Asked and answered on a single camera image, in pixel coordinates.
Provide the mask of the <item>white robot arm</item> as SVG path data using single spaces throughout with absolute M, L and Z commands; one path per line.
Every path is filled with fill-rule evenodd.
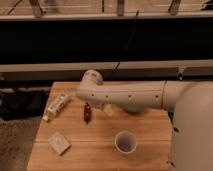
M 142 81 L 105 85 L 84 73 L 76 96 L 92 105 L 136 105 L 173 114 L 169 171 L 213 171 L 213 81 Z

